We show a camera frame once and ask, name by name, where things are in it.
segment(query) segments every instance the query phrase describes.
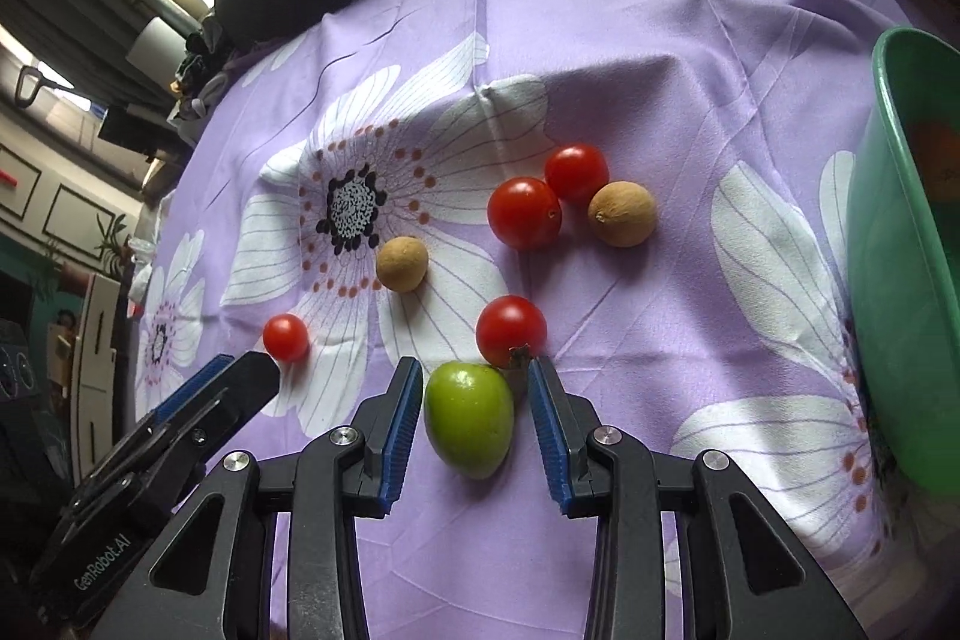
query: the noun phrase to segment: green bowl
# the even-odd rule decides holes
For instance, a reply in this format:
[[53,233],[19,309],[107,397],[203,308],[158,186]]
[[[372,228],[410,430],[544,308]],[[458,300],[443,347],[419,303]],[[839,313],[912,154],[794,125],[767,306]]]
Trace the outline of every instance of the green bowl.
[[894,28],[874,48],[874,81],[847,205],[865,383],[904,473],[960,494],[960,203],[931,209],[904,135],[933,119],[960,133],[960,52]]

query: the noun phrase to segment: black flower center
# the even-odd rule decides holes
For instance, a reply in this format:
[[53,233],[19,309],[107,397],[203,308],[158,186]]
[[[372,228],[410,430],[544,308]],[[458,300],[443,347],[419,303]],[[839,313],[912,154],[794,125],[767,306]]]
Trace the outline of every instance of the black flower center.
[[326,193],[326,218],[317,223],[318,234],[330,234],[333,254],[356,250],[366,239],[376,247],[380,237],[374,232],[379,208],[387,203],[387,191],[376,188],[376,172],[370,164],[356,172],[349,170],[343,179],[331,179]]
[[163,357],[167,347],[167,324],[160,323],[154,332],[154,339],[150,343],[150,363],[157,365]]

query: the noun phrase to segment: flower pattern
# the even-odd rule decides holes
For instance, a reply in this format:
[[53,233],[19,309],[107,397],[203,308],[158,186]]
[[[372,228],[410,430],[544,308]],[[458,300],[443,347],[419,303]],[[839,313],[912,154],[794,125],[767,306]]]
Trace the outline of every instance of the flower pattern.
[[[307,139],[260,172],[221,304],[272,301],[299,289],[291,312],[307,325],[309,357],[285,365],[265,413],[296,408],[320,434],[349,414],[363,381],[371,310],[390,360],[412,354],[427,369],[480,360],[473,324],[506,284],[488,254],[441,224],[484,224],[504,179],[541,170],[547,97],[536,76],[475,88],[433,124],[412,122],[467,86],[487,43],[472,34],[394,90],[400,68],[377,71],[323,112]],[[376,279],[384,242],[421,238],[430,268],[419,289],[396,295]]]
[[253,81],[258,78],[264,71],[267,70],[267,67],[270,67],[270,71],[276,71],[278,68],[283,66],[289,60],[290,56],[293,55],[301,44],[304,43],[306,39],[306,32],[301,33],[298,37],[291,39],[287,44],[285,44],[280,49],[277,49],[276,52],[271,52],[264,58],[261,58],[257,61],[251,68],[243,75],[243,79],[240,80],[241,87],[248,87]]
[[155,408],[184,382],[181,370],[197,356],[203,323],[203,279],[184,294],[187,281],[203,249],[203,231],[184,235],[170,266],[152,271],[140,321],[136,357],[136,417]]
[[[853,153],[841,150],[820,182],[821,218],[841,283],[851,172]],[[729,453],[853,601],[866,593],[865,584],[883,581],[892,555],[881,555],[890,524],[875,494],[840,287],[803,213],[742,161],[714,191],[710,222],[720,268],[747,321],[768,349],[812,369],[824,386],[820,394],[700,408],[677,429],[670,453]],[[679,593],[676,541],[666,549],[665,571],[668,588]],[[906,602],[922,580],[920,568],[915,578],[885,582],[885,612]],[[874,620],[874,613],[864,605],[861,620]]]

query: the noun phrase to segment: purple tablecloth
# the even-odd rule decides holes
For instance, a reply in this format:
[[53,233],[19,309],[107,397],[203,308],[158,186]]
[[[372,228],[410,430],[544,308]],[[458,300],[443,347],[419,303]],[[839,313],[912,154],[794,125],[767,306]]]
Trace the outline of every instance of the purple tablecloth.
[[[355,1],[217,108],[158,249],[137,414],[294,311],[310,357],[232,443],[290,453],[384,389],[400,356],[479,360],[477,314],[520,293],[568,390],[653,450],[730,453],[872,635],[892,635],[949,585],[938,552],[960,525],[955,504],[875,480],[847,314],[870,53],[903,22],[894,0]],[[643,247],[599,244],[575,210],[541,253],[493,237],[491,190],[572,142],[656,194]],[[411,295],[373,271],[399,235],[430,250]],[[402,499],[358,525],[371,636],[581,636],[593,534],[551,503],[525,407],[488,482],[446,468],[421,424]],[[664,552],[673,639],[670,525]]]

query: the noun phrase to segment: cherry tomato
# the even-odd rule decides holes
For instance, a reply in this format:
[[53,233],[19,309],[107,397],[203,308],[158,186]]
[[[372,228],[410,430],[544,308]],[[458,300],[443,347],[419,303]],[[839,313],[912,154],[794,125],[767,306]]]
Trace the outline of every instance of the cherry tomato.
[[560,148],[547,159],[544,175],[560,199],[581,207],[610,181],[603,153],[593,145]]
[[310,350],[310,335],[299,317],[272,316],[263,327],[263,346],[279,362],[299,362]]
[[477,319],[477,347],[493,366],[510,366],[510,351],[529,346],[539,356],[546,346],[546,319],[536,305],[522,296],[493,299]]
[[544,181],[515,177],[493,191],[487,221],[503,244],[515,250],[536,250],[557,239],[563,212],[557,194]]

